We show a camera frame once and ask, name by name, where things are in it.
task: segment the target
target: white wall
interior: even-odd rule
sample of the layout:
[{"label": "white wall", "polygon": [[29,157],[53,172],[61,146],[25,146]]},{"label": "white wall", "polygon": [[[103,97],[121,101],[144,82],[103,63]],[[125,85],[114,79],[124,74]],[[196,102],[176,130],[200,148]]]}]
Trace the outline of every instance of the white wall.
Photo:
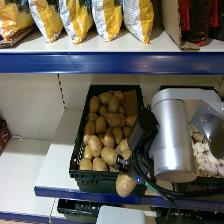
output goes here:
[{"label": "white wall", "polygon": [[[224,96],[221,76],[60,74],[60,81],[65,106],[73,109],[83,109],[91,84],[140,85],[145,105],[161,85],[214,86]],[[63,111],[56,74],[0,74],[0,115],[13,135],[52,140]]]},{"label": "white wall", "polygon": [[63,111],[56,74],[0,74],[0,114],[12,135],[52,140]]},{"label": "white wall", "polygon": [[60,74],[66,108],[76,109],[83,109],[91,84],[140,85],[148,104],[161,85],[213,86],[218,90],[221,80],[221,76]]}]

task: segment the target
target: potato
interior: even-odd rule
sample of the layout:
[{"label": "potato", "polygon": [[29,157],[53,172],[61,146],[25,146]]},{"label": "potato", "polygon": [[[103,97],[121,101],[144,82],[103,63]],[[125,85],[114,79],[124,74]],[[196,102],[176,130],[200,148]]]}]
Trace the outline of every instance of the potato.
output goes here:
[{"label": "potato", "polygon": [[115,165],[117,156],[118,156],[118,153],[110,147],[104,147],[101,152],[101,157],[103,161],[109,166]]},{"label": "potato", "polygon": [[119,150],[121,151],[121,153],[123,153],[125,150],[130,150],[129,146],[128,146],[128,139],[125,138],[121,141],[121,143],[119,144]]},{"label": "potato", "polygon": [[113,129],[113,135],[114,135],[115,142],[117,144],[120,144],[121,140],[123,139],[123,132],[122,132],[121,128],[115,127]]},{"label": "potato", "polygon": [[98,117],[96,113],[88,113],[87,122],[95,122]]},{"label": "potato", "polygon": [[102,142],[97,138],[97,136],[92,135],[89,139],[89,148],[93,154],[93,157],[99,157],[102,151]]},{"label": "potato", "polygon": [[107,131],[106,131],[106,133],[104,135],[104,138],[103,138],[103,144],[106,147],[114,148],[115,141],[114,141],[113,128],[112,127],[107,128]]},{"label": "potato", "polygon": [[103,105],[108,105],[109,104],[109,100],[110,100],[111,97],[112,97],[112,94],[110,92],[101,93],[99,95],[100,102]]},{"label": "potato", "polygon": [[102,142],[102,144],[104,145],[104,134],[99,134],[97,135],[97,138]]},{"label": "potato", "polygon": [[135,123],[137,117],[138,117],[138,115],[132,115],[130,117],[127,117],[126,121],[125,121],[126,125],[128,127],[132,128],[134,126],[134,123]]},{"label": "potato", "polygon": [[122,92],[114,92],[113,94],[114,96],[116,96],[119,99],[119,103],[122,105],[125,101],[125,96]]},{"label": "potato", "polygon": [[108,108],[105,105],[100,105],[99,111],[100,116],[104,116],[106,113],[108,113]]},{"label": "potato", "polygon": [[104,115],[107,120],[107,123],[111,127],[121,127],[121,116],[118,113],[107,113]]},{"label": "potato", "polygon": [[111,113],[116,113],[119,108],[119,99],[116,96],[112,96],[109,100],[108,111]]},{"label": "potato", "polygon": [[85,145],[89,144],[89,139],[92,135],[95,134],[95,124],[93,122],[88,122],[84,127],[84,135],[83,135],[83,142]]},{"label": "potato", "polygon": [[120,115],[121,117],[121,127],[124,127],[125,126],[125,122],[126,122],[126,118],[124,115]]},{"label": "potato", "polygon": [[96,134],[104,134],[107,130],[107,122],[105,117],[100,116],[96,119]]},{"label": "potato", "polygon": [[121,153],[121,156],[124,158],[124,160],[128,160],[130,155],[131,155],[131,150],[129,149],[126,149],[124,150],[124,152]]},{"label": "potato", "polygon": [[101,158],[94,158],[93,160],[93,170],[94,171],[108,171],[107,165]]},{"label": "potato", "polygon": [[122,154],[122,152],[121,152],[121,150],[120,150],[120,145],[117,145],[115,151],[116,151],[119,155]]},{"label": "potato", "polygon": [[83,151],[83,158],[92,160],[93,159],[93,154],[89,148],[89,145],[86,145]]},{"label": "potato", "polygon": [[109,166],[109,170],[110,170],[110,172],[114,172],[114,173],[119,172],[119,170],[115,170],[114,167],[112,167],[112,166]]},{"label": "potato", "polygon": [[118,111],[117,111],[120,115],[124,115],[124,107],[119,106]]},{"label": "potato", "polygon": [[134,190],[137,182],[128,174],[119,173],[116,180],[116,191],[122,198],[127,197]]},{"label": "potato", "polygon": [[129,135],[131,134],[131,128],[127,126],[122,127],[122,131],[125,138],[129,137]]},{"label": "potato", "polygon": [[93,170],[92,162],[87,158],[82,158],[79,162],[79,170]]},{"label": "potato", "polygon": [[97,96],[93,96],[89,101],[89,112],[96,113],[99,110],[100,101]]}]

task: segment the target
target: white shelf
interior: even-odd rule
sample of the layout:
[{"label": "white shelf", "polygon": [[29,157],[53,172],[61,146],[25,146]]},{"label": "white shelf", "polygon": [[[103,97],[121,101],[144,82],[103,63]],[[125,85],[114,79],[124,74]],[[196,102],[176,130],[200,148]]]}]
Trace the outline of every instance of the white shelf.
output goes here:
[{"label": "white shelf", "polygon": [[[12,48],[0,49],[0,53],[46,53],[46,52],[181,52],[170,36],[162,28],[153,28],[152,44],[143,44],[131,33],[121,28],[118,36],[105,42],[93,27],[82,43],[75,45],[63,30],[59,39],[46,43],[38,29],[28,34]],[[201,52],[224,52],[224,42],[208,38]]]},{"label": "white shelf", "polygon": [[48,223],[54,198],[36,197],[34,186],[51,142],[9,142],[0,156],[0,219]]}]

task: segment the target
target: garlic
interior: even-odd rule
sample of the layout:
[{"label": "garlic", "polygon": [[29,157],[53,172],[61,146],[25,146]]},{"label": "garlic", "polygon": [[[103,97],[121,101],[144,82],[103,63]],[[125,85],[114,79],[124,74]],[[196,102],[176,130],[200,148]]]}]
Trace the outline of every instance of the garlic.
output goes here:
[{"label": "garlic", "polygon": [[205,151],[210,151],[208,142],[204,143],[204,149],[205,149]]},{"label": "garlic", "polygon": [[203,153],[198,153],[196,155],[196,163],[199,165],[204,165],[207,161],[208,161],[208,157],[207,155],[203,154]]},{"label": "garlic", "polygon": [[192,145],[194,157],[198,154],[198,148],[193,144]]},{"label": "garlic", "polygon": [[196,155],[196,158],[197,158],[197,159],[200,159],[200,158],[203,157],[203,155],[204,155],[204,154],[203,154],[202,152],[199,152],[199,153]]},{"label": "garlic", "polygon": [[215,164],[211,162],[205,162],[204,166],[208,172],[208,177],[213,177],[217,175],[217,167],[215,166]]},{"label": "garlic", "polygon": [[197,148],[198,152],[204,152],[205,151],[204,144],[202,144],[202,142],[196,142],[194,144],[194,147]]},{"label": "garlic", "polygon": [[224,177],[224,166],[218,166],[218,175]]},{"label": "garlic", "polygon": [[204,138],[204,135],[201,134],[201,133],[194,133],[193,134],[193,138],[198,141],[198,142],[202,142],[203,138]]},{"label": "garlic", "polygon": [[202,142],[203,143],[208,143],[207,138],[203,138]]},{"label": "garlic", "polygon": [[207,152],[208,161],[213,163],[215,166],[219,166],[220,162],[212,155],[211,151]]},{"label": "garlic", "polygon": [[218,159],[221,165],[224,165],[224,160],[223,159]]},{"label": "garlic", "polygon": [[208,171],[204,165],[199,165],[197,174],[200,177],[207,177]]},{"label": "garlic", "polygon": [[193,125],[193,124],[191,124],[191,128],[192,128],[192,130],[193,130],[193,132],[195,133],[199,133],[199,130]]}]

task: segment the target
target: blue shelf edge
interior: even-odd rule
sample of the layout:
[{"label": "blue shelf edge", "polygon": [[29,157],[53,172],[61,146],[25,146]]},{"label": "blue shelf edge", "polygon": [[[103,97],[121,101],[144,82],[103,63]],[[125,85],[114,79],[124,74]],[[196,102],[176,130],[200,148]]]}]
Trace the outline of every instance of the blue shelf edge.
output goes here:
[{"label": "blue shelf edge", "polygon": [[[122,198],[117,194],[89,193],[75,190],[51,189],[45,187],[34,188],[36,196],[73,199],[112,204],[148,205],[152,207],[169,208],[169,203],[159,196],[128,196]],[[196,199],[175,199],[180,209],[224,212],[224,202]]]},{"label": "blue shelf edge", "polygon": [[50,217],[35,216],[35,215],[28,215],[28,214],[18,214],[18,213],[9,213],[9,212],[0,212],[0,219],[7,220],[7,221],[33,222],[33,223],[46,223],[46,224],[48,224]]},{"label": "blue shelf edge", "polygon": [[66,218],[51,217],[52,224],[90,224],[87,222],[71,221]]},{"label": "blue shelf edge", "polygon": [[0,73],[224,75],[224,52],[0,53]]}]

